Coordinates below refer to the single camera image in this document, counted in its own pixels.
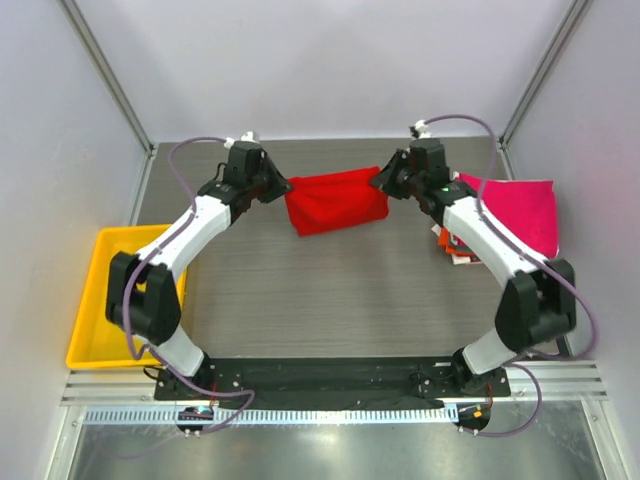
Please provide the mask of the red t shirt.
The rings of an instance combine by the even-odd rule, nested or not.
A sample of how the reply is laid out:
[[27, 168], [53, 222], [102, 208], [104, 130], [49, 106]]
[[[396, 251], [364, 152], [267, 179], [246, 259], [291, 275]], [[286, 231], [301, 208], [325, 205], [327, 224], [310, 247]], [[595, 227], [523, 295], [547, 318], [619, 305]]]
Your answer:
[[384, 220], [388, 197], [370, 184], [380, 172], [367, 167], [291, 178], [285, 204], [296, 233], [306, 237]]

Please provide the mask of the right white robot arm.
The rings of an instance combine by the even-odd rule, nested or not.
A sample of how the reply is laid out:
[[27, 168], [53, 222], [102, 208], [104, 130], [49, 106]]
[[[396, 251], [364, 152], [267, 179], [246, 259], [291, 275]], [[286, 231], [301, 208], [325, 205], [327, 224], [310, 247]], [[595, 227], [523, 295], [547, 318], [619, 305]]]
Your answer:
[[476, 394], [499, 368], [575, 328], [573, 267], [527, 246], [473, 187], [452, 179], [439, 140], [412, 140], [370, 184], [391, 198], [415, 199], [423, 213], [470, 247], [502, 288], [493, 327], [451, 357], [458, 393]]

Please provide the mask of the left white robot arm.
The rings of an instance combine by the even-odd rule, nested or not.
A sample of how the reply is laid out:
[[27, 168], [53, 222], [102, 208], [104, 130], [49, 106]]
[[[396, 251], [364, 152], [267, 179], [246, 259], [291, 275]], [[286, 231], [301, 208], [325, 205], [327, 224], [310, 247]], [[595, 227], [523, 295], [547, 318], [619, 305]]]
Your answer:
[[228, 157], [216, 176], [198, 191], [186, 191], [189, 208], [156, 240], [134, 254], [115, 254], [107, 281], [105, 316], [125, 333], [132, 357], [150, 352], [193, 400], [209, 394], [214, 376], [209, 356], [181, 325], [179, 277], [253, 201], [268, 204], [293, 189], [255, 132], [222, 143]]

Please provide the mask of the folded white t shirt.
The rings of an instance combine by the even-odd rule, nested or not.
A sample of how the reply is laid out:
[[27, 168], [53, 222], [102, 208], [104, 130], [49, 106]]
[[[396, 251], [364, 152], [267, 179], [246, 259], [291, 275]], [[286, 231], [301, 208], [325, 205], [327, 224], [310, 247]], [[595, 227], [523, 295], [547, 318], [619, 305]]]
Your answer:
[[446, 228], [434, 225], [431, 231], [437, 236], [439, 245], [447, 245], [449, 243], [450, 234]]

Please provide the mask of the folded orange t shirt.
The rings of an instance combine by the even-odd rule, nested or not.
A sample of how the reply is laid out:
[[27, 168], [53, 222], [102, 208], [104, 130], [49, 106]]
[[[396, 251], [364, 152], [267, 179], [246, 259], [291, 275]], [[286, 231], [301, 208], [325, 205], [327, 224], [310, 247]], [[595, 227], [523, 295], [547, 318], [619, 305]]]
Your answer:
[[471, 257], [474, 252], [458, 237], [452, 235], [450, 232], [450, 240], [447, 245], [439, 245], [447, 254], [460, 257]]

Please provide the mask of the folded pink t shirt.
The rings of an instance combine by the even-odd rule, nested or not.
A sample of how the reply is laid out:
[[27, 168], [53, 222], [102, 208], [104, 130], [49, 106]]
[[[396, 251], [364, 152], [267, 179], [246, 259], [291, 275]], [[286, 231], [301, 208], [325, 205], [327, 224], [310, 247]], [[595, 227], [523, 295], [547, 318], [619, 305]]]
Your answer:
[[482, 195], [488, 210], [530, 248], [559, 254], [559, 222], [551, 180], [489, 180]]

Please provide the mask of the yellow plastic bin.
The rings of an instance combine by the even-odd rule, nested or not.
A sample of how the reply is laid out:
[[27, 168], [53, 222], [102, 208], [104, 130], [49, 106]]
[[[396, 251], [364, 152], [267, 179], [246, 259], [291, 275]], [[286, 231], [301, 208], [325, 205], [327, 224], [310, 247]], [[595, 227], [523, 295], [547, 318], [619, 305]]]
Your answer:
[[66, 356], [69, 369], [117, 369], [158, 364], [149, 352], [139, 361], [132, 358], [125, 333], [106, 319], [105, 309], [112, 257], [121, 251], [136, 253], [168, 228], [167, 224], [142, 225], [111, 227], [99, 232]]

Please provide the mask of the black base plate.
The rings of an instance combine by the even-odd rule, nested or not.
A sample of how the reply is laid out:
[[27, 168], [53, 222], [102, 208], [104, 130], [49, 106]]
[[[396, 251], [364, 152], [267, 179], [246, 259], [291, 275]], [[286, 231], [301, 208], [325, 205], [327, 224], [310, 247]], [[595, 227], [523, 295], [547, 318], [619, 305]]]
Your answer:
[[371, 399], [483, 397], [511, 394], [506, 371], [473, 376], [448, 356], [346, 358], [210, 358], [189, 381], [206, 391], [255, 392], [256, 408], [309, 409], [315, 401], [347, 409]]

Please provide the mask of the right aluminium frame post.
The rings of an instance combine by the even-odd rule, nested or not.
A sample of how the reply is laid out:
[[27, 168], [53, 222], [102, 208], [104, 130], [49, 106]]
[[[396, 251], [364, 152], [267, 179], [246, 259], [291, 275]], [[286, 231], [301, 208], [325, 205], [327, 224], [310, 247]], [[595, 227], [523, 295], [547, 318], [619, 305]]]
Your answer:
[[503, 133], [499, 137], [499, 145], [503, 149], [508, 147], [508, 144], [519, 130], [591, 5], [591, 0], [573, 0], [570, 2], [569, 8], [552, 35], [541, 60], [534, 70]]

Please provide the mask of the aluminium frame post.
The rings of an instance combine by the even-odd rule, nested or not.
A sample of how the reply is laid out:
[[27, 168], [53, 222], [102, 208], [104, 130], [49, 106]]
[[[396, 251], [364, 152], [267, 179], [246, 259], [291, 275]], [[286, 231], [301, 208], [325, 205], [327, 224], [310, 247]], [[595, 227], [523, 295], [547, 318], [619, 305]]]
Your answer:
[[112, 69], [98, 39], [94, 35], [78, 3], [74, 0], [57, 0], [71, 28], [82, 44], [85, 53], [96, 69], [103, 85], [106, 87], [116, 107], [128, 124], [131, 132], [142, 147], [147, 157], [154, 151], [154, 144], [146, 133], [138, 115], [129, 101], [121, 83]]
[[534, 70], [503, 133], [499, 137], [499, 145], [503, 149], [508, 147], [508, 144], [519, 130], [591, 5], [591, 0], [573, 0], [570, 2], [569, 8], [552, 35], [541, 60]]

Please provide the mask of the left aluminium frame post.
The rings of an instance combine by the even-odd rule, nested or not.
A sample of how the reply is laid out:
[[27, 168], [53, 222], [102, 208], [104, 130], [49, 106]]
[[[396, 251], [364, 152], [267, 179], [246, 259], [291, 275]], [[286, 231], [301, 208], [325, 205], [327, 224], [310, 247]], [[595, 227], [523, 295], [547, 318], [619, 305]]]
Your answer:
[[103, 85], [106, 87], [116, 107], [128, 124], [131, 132], [142, 147], [147, 157], [154, 151], [154, 144], [146, 133], [138, 115], [129, 101], [121, 83], [112, 69], [98, 39], [94, 35], [78, 3], [74, 0], [57, 0], [71, 28], [82, 44], [85, 53], [96, 69]]

